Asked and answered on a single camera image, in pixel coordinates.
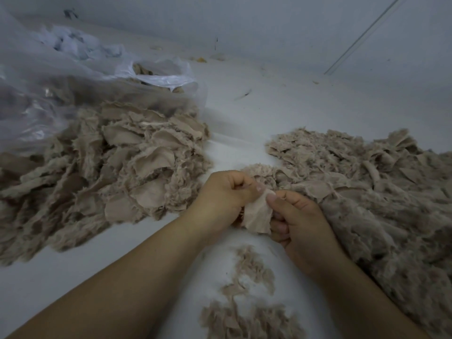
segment plastic bag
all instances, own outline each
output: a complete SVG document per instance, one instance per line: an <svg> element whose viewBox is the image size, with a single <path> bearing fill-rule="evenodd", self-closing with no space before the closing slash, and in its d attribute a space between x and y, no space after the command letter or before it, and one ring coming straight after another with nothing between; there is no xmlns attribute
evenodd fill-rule
<svg viewBox="0 0 452 339"><path fill-rule="evenodd" d="M205 105L206 89L179 58L78 61L43 45L1 6L0 40L0 152L39 152L83 104L133 101L166 116ZM136 74L137 63L154 75Z"/></svg>

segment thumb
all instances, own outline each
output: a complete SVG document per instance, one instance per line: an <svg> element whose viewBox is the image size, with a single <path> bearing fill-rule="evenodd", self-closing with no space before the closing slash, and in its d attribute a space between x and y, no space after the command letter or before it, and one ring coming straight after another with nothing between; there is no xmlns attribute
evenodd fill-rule
<svg viewBox="0 0 452 339"><path fill-rule="evenodd" d="M291 205L286 200L277 197L275 194L268 194L266 199L270 208L281 214L286 222L290 224L297 223L300 212L295 206Z"/></svg>
<svg viewBox="0 0 452 339"><path fill-rule="evenodd" d="M240 198L242 206L245 206L247 203L256 201L265 190L265 186L263 184L253 184L243 189L235 190L235 193Z"/></svg>

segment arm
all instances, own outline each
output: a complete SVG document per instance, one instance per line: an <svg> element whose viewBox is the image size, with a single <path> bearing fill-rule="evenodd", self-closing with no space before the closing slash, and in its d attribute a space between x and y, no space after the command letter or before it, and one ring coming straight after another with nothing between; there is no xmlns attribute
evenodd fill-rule
<svg viewBox="0 0 452 339"><path fill-rule="evenodd" d="M235 190L239 185L248 187ZM8 339L145 338L198 253L261 190L255 180L238 171L213 173L183 215L52 303Z"/></svg>
<svg viewBox="0 0 452 339"><path fill-rule="evenodd" d="M348 259L318 205L285 190L267 202L276 212L272 239L322 289L344 338L429 338Z"/></svg>

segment left hand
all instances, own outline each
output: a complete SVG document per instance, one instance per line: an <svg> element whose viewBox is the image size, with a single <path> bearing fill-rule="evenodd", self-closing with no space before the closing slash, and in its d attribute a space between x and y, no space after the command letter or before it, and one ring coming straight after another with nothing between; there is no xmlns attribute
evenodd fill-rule
<svg viewBox="0 0 452 339"><path fill-rule="evenodd" d="M183 216L216 236L237 219L242 207L258 199L264 189L241 171L218 171L210 175Z"/></svg>

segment white table surface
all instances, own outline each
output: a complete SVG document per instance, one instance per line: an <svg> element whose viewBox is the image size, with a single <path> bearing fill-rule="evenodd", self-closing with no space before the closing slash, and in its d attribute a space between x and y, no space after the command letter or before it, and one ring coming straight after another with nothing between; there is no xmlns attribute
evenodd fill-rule
<svg viewBox="0 0 452 339"><path fill-rule="evenodd" d="M425 104L406 97L405 91L382 85L353 83L313 75L226 55L226 61L209 59L215 53L163 39L135 35L67 19L22 20L38 29L42 23L58 23L93 34L105 44L122 43L143 58L171 53L182 58L204 57L207 63L192 62L197 77L208 85L208 99L202 120L213 132L206 153L215 170L240 169L253 163L277 164L264 151L273 135L295 127L326 131L335 129L366 140L385 137L407 127L424 148L450 148L450 112L440 105ZM159 45L162 51L150 47ZM234 101L252 89L250 95ZM145 219L136 225L113 226L88 243L64 253L43 249L30 262L0 268L0 337L11 333L60 296L136 247L145 238L175 218ZM204 338L198 324L201 308L210 300L223 300L220 286L230 281L233 248L256 247L276 275L276 291L268 296L263 288L239 306L249 308L258 298L269 304L283 303L295 311L308 338L338 338L320 291L299 273L279 245L269 238L229 230L219 242L198 257L184 280L177 302L157 333L158 338Z"/></svg>

